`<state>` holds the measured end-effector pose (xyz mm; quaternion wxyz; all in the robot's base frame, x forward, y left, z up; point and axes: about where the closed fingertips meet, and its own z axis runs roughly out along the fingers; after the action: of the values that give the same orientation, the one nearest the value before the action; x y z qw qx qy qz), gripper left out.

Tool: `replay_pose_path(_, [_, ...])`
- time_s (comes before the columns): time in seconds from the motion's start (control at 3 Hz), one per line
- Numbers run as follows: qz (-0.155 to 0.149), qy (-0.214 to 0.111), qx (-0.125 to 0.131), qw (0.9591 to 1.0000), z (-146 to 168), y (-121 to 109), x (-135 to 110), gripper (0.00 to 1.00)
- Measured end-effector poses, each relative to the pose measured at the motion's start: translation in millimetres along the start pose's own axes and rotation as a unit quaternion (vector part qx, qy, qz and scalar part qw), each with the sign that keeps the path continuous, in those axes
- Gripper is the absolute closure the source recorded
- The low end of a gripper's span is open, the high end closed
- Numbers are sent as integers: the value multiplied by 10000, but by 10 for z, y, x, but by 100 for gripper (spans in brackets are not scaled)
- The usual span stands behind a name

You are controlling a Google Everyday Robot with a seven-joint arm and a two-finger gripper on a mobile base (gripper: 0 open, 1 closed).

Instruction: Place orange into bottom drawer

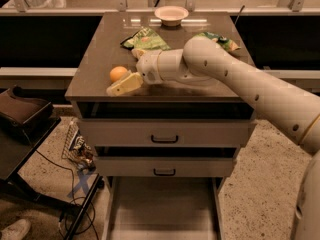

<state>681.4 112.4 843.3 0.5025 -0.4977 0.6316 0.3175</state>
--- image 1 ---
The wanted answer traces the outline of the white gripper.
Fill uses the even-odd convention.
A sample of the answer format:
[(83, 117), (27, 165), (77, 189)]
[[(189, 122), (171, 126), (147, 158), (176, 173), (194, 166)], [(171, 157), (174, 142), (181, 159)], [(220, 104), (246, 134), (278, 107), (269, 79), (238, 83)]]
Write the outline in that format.
[(118, 81), (107, 88), (106, 92), (109, 96), (120, 96), (137, 90), (142, 86), (143, 80), (149, 85), (163, 82), (158, 71), (158, 57), (161, 50), (146, 52), (144, 49), (134, 48), (131, 53), (138, 60), (136, 68), (139, 73), (127, 71)]

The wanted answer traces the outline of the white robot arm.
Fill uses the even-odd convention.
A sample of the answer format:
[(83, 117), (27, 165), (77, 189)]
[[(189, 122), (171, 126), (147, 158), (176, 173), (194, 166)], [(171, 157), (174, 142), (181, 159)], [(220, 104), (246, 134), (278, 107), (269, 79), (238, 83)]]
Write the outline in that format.
[(320, 240), (320, 97), (234, 58), (204, 36), (191, 38), (182, 49), (146, 51), (138, 56), (136, 68), (114, 79), (107, 94), (123, 95), (143, 84), (214, 78), (311, 154), (290, 240)]

